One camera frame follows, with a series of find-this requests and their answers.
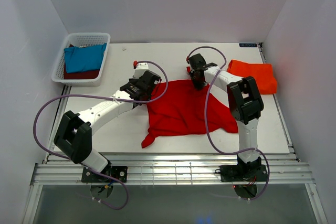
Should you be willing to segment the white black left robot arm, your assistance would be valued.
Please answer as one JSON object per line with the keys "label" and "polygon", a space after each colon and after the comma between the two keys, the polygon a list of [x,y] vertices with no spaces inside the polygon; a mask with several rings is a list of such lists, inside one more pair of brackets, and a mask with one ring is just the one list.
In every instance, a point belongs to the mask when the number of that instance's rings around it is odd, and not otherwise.
{"label": "white black left robot arm", "polygon": [[98,181],[107,181],[111,177],[110,163],[92,147],[92,136],[118,115],[150,100],[160,80],[160,76],[146,70],[142,76],[121,86],[108,100],[78,113],[67,111],[59,123],[54,144],[73,163],[92,169]]}

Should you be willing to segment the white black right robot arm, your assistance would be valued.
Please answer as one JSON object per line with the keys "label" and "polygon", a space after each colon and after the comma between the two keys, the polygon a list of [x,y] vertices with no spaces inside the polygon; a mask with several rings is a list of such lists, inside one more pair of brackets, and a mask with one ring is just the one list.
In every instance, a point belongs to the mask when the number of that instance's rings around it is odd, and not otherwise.
{"label": "white black right robot arm", "polygon": [[220,166],[216,173],[220,174],[223,182],[265,181],[267,171],[261,163],[261,153],[258,150],[257,127],[264,103],[261,98],[256,80],[233,75],[218,67],[217,64],[207,63],[201,54],[186,58],[187,72],[197,89],[207,84],[216,86],[228,95],[228,105],[231,115],[238,126],[239,150],[236,165]]}

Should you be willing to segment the small dark label sticker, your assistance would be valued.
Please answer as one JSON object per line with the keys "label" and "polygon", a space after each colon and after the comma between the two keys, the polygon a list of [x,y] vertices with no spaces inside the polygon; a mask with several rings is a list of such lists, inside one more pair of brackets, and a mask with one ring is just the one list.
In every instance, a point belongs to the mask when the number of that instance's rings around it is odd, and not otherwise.
{"label": "small dark label sticker", "polygon": [[239,46],[242,48],[255,48],[258,47],[256,43],[239,43]]}

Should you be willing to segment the dark red folded t shirt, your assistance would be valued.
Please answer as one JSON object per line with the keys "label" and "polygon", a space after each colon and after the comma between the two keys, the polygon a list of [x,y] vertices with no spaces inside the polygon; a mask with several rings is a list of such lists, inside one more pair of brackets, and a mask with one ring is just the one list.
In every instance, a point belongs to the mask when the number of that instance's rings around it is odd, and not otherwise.
{"label": "dark red folded t shirt", "polygon": [[86,71],[86,72],[77,72],[77,73],[68,73],[66,71],[65,63],[64,63],[64,79],[66,80],[83,80],[83,79],[95,79],[99,75],[99,70]]}

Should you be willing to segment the white plastic basket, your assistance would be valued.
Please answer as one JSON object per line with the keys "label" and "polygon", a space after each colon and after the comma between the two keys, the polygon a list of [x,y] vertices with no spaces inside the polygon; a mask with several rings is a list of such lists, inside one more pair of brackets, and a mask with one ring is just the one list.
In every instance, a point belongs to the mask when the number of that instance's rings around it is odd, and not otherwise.
{"label": "white plastic basket", "polygon": [[99,86],[111,36],[107,33],[72,33],[56,58],[51,79],[74,87]]}

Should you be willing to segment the orange folded t shirt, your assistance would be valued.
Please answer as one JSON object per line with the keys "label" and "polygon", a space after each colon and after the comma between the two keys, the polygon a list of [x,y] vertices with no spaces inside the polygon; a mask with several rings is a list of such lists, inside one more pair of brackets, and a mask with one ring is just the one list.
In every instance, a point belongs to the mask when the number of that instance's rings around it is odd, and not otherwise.
{"label": "orange folded t shirt", "polygon": [[243,78],[253,77],[256,80],[260,94],[267,95],[277,93],[278,83],[271,64],[246,63],[231,60],[227,72]]}

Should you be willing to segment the blue folded t shirt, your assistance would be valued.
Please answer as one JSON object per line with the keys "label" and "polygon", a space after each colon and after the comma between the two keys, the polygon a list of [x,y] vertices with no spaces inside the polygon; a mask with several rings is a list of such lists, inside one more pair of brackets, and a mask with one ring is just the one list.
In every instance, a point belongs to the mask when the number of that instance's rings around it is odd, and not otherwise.
{"label": "blue folded t shirt", "polygon": [[86,72],[101,68],[107,44],[64,49],[65,67],[68,73]]}

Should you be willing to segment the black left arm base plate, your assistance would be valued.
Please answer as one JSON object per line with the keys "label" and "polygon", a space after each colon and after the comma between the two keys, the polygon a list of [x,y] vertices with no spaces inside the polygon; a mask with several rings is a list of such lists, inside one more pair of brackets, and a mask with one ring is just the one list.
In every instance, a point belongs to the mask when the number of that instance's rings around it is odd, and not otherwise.
{"label": "black left arm base plate", "polygon": [[128,176],[127,166],[109,166],[101,172],[104,176],[92,172],[89,168],[84,167],[81,176],[81,182],[83,183],[109,183],[112,180],[107,178],[113,177],[121,182],[125,183]]}

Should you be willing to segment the aluminium frame rail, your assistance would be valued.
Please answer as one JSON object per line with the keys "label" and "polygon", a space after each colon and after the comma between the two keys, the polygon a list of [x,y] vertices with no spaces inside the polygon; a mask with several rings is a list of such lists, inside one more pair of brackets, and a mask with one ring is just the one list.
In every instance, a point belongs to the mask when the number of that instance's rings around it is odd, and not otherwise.
{"label": "aluminium frame rail", "polygon": [[[127,185],[218,185],[215,169],[234,164],[232,155],[150,155],[109,154],[114,165],[128,167]],[[327,223],[326,215],[307,162],[297,159],[291,148],[288,154],[267,154],[271,184],[303,184],[318,223]],[[82,185],[84,168],[49,155],[34,167],[23,223],[33,223],[45,185]]]}

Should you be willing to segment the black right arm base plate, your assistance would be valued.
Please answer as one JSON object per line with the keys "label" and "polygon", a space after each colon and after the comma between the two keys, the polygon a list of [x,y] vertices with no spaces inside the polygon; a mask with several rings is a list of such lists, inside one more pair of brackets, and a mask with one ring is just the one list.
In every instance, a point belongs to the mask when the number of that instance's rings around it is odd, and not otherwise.
{"label": "black right arm base plate", "polygon": [[222,182],[265,182],[268,178],[265,165],[248,171],[243,171],[238,165],[223,165],[218,172]]}

